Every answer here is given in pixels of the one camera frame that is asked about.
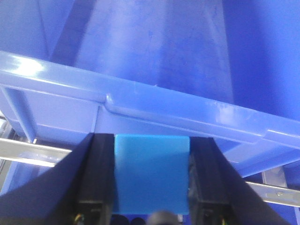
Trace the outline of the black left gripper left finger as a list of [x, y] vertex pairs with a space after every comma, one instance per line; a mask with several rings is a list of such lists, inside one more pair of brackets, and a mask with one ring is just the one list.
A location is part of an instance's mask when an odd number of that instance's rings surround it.
[[114, 135], [88, 134], [55, 167], [0, 198], [3, 225], [108, 225]]

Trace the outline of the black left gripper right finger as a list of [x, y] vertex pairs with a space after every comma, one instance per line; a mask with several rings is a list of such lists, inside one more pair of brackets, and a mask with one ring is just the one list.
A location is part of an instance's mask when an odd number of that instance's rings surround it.
[[288, 224], [241, 178], [213, 138], [190, 138], [188, 207], [193, 225]]

